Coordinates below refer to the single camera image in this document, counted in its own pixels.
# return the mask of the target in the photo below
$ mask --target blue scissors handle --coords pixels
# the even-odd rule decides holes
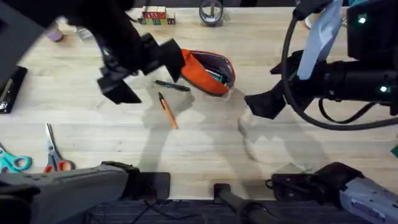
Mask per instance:
[[[32,165],[32,158],[29,156],[13,156],[5,150],[0,149],[1,158],[1,172],[5,172],[7,168],[10,172],[16,173],[21,170],[26,170]],[[24,165],[20,166],[18,161],[24,161]]]
[[[14,160],[12,162],[12,166],[17,170],[26,170],[32,165],[32,158],[29,156],[13,156]],[[24,161],[24,165],[20,166],[18,161]]]

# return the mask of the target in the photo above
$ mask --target scissor blade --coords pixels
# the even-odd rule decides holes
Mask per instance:
[[[45,124],[45,133],[47,135],[47,149],[52,151],[55,149],[55,144],[52,136],[51,126],[48,123]]]

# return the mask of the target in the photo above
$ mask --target scissors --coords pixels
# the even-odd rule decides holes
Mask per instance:
[[[45,130],[47,134],[47,149],[49,150],[49,161],[45,166],[44,172],[49,173],[74,169],[75,164],[72,161],[62,159],[60,153],[55,147],[50,124],[45,124]]]
[[[25,161],[24,165],[18,164],[18,161]],[[13,156],[6,152],[0,145],[0,173],[5,173],[9,170],[12,173],[18,173],[22,170],[28,169],[32,165],[32,158],[29,156]]]

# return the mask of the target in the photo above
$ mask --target black pen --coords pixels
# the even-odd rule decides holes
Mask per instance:
[[[177,85],[177,84],[174,84],[174,83],[163,82],[163,81],[160,81],[160,80],[155,80],[155,83],[158,84],[158,85],[167,87],[167,88],[176,89],[178,91],[191,91],[191,89],[189,87]]]

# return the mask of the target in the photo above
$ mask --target tape roll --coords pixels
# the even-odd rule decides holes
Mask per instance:
[[[223,19],[224,5],[219,0],[203,0],[199,7],[200,19],[208,26],[219,24]]]

